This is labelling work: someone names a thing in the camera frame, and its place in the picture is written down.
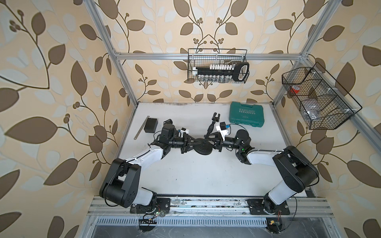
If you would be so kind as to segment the black microphone stand pole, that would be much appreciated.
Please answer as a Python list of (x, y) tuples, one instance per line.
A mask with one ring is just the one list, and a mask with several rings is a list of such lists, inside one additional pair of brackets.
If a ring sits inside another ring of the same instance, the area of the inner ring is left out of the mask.
[(171, 119), (168, 119), (166, 121), (164, 121), (163, 123), (164, 125), (172, 125), (173, 124), (173, 121)]

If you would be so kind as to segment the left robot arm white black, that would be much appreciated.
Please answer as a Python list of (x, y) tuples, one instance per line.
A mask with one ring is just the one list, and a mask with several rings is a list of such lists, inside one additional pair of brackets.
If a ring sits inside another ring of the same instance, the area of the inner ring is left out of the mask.
[(165, 124), (158, 135), (154, 136), (148, 149), (129, 159), (115, 159), (101, 185), (99, 196), (110, 207), (131, 205), (139, 206), (143, 213), (157, 210), (157, 193), (140, 186), (140, 175), (153, 163), (163, 159), (172, 148), (181, 153), (193, 150), (200, 145), (185, 129), (177, 130), (173, 124)]

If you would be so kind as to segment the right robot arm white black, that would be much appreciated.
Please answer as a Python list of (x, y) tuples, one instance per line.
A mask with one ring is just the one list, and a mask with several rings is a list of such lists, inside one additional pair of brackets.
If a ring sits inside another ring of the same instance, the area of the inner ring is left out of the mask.
[(319, 178), (317, 168), (294, 146), (282, 151), (256, 150), (250, 146), (251, 138), (246, 130), (238, 130), (229, 137), (227, 130), (211, 134), (213, 148), (235, 150), (237, 159), (246, 165), (267, 165), (276, 167), (282, 177), (271, 191), (265, 194), (260, 208), (264, 213), (273, 215), (289, 198), (303, 192)]

